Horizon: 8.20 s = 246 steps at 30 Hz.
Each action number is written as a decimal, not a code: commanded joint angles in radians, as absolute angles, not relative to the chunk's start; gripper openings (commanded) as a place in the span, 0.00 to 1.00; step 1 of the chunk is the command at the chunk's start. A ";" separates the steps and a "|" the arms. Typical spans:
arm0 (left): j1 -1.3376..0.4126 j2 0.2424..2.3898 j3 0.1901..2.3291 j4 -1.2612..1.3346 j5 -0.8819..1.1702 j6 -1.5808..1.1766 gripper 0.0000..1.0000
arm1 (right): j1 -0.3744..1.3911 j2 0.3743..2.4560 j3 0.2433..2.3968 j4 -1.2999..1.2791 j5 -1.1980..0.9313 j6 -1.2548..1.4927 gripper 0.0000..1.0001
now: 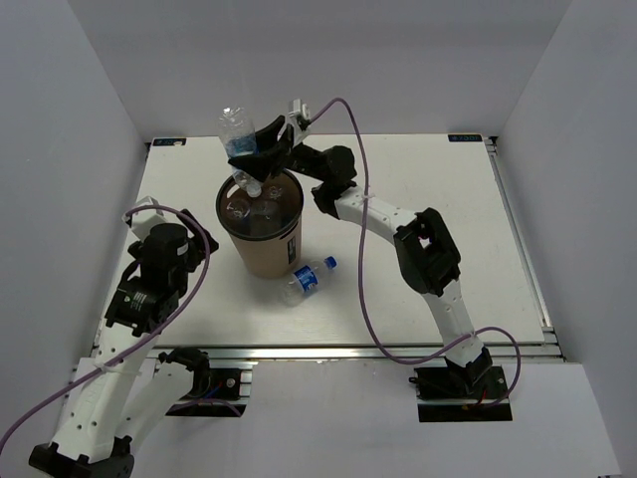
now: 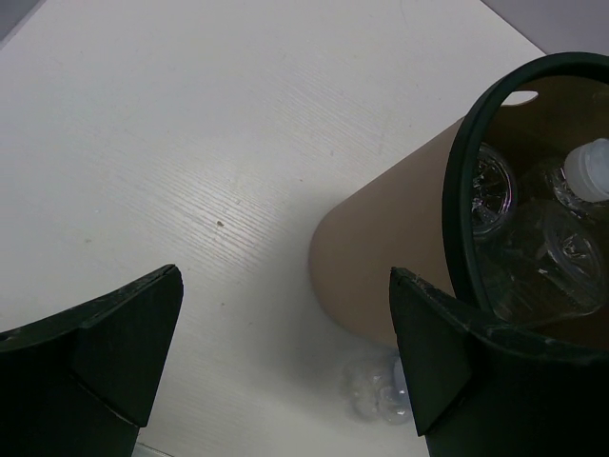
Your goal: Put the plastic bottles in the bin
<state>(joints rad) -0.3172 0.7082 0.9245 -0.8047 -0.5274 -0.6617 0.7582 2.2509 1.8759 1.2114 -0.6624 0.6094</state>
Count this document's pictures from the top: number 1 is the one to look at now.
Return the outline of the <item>brown cylindrical paper bin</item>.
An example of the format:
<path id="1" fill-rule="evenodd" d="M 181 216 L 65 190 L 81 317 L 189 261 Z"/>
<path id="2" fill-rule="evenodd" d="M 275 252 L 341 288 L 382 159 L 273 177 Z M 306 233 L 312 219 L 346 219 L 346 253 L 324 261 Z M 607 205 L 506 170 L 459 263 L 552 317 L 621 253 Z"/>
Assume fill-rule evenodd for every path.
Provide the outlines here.
<path id="1" fill-rule="evenodd" d="M 242 223 L 231 223 L 225 218 L 224 206 L 229 198 L 244 197 L 251 201 L 252 206 L 255 201 L 270 200 L 266 197 L 266 190 L 271 185 L 285 188 L 285 193 L 279 200 L 272 200 L 277 202 L 281 209 L 281 227 L 276 233 L 252 237 L 250 219 Z M 262 194 L 258 198 L 250 198 L 231 178 L 223 183 L 216 198 L 217 217 L 252 275 L 263 279 L 281 278 L 291 273 L 299 263 L 304 202 L 301 184 L 288 171 L 268 179 L 262 186 Z"/>

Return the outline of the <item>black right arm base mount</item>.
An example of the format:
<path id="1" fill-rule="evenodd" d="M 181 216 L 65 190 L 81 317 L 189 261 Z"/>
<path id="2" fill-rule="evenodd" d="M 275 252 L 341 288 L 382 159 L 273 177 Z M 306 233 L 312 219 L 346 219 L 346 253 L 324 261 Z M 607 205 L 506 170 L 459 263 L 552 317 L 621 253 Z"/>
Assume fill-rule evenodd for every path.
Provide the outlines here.
<path id="1" fill-rule="evenodd" d="M 508 422 L 513 420 L 500 366 L 493 366 L 473 388 L 441 366 L 415 368 L 408 379 L 417 399 L 421 423 Z"/>

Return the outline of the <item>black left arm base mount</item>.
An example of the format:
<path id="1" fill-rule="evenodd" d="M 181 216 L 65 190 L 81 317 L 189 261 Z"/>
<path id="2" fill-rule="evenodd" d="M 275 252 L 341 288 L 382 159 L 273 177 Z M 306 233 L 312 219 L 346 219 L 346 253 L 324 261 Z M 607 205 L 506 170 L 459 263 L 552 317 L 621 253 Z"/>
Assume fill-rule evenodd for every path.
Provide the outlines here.
<path id="1" fill-rule="evenodd" d="M 191 379 L 191 387 L 166 412 L 172 417 L 241 417 L 251 392 L 252 367 L 212 360 L 206 352 L 180 347 L 158 355 L 159 372 L 176 363 Z"/>

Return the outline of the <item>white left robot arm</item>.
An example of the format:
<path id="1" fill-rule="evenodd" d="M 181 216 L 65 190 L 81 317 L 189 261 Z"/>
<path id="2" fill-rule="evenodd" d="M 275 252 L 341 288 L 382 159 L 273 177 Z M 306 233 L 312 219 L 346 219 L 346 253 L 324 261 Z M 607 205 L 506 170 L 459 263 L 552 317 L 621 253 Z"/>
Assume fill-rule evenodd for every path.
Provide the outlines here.
<path id="1" fill-rule="evenodd" d="M 106 308 L 92 371 L 76 379 L 80 391 L 66 421 L 49 442 L 34 447 L 31 467 L 50 477 L 128 477 L 133 451 L 184 396 L 210 385 L 208 355 L 180 347 L 160 357 L 158 375 L 136 397 L 132 386 L 160 334 L 199 290 L 190 274 L 207 267 L 217 242 L 186 209 L 168 222 L 164 206 L 139 205 L 140 222 L 124 216 L 136 241 Z"/>

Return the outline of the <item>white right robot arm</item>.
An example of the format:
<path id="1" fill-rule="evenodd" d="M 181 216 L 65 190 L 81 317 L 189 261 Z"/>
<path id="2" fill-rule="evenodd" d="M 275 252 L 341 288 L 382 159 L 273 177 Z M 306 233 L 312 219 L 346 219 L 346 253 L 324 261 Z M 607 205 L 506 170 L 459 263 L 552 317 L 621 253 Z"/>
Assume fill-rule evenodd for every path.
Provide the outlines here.
<path id="1" fill-rule="evenodd" d="M 401 277 L 427 303 L 443 340 L 451 388 L 470 397 L 486 383 L 493 361 L 477 337 L 462 299 L 460 252 L 441 214 L 413 212 L 373 199 L 355 182 L 354 155 L 346 146 L 319 151 L 303 143 L 311 122 L 300 115 L 276 118 L 256 133 L 258 151 L 230 158 L 237 169 L 264 182 L 284 171 L 318 180 L 318 209 L 371 231 L 395 249 Z"/>

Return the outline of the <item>small clear bottle blue cap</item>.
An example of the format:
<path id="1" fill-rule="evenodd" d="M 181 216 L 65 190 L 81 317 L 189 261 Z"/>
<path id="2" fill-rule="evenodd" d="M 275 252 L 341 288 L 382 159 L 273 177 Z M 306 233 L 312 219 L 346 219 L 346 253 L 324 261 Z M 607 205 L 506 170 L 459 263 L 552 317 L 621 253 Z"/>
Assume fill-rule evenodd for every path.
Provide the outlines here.
<path id="1" fill-rule="evenodd" d="M 337 268 L 333 256 L 309 261 L 296 269 L 283 285 L 282 298 L 286 305 L 296 306 L 307 297 L 325 289 L 332 282 L 332 275 Z"/>

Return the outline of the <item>clear bottle green blue label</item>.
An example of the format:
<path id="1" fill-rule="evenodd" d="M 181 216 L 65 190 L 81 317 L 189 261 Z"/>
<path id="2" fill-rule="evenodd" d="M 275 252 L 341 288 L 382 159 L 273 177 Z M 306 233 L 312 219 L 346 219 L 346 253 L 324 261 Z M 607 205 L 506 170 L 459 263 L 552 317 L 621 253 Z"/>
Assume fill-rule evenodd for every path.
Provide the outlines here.
<path id="1" fill-rule="evenodd" d="M 252 237 L 269 236 L 281 227 L 280 205 L 272 200 L 255 201 L 250 212 L 250 234 Z"/>

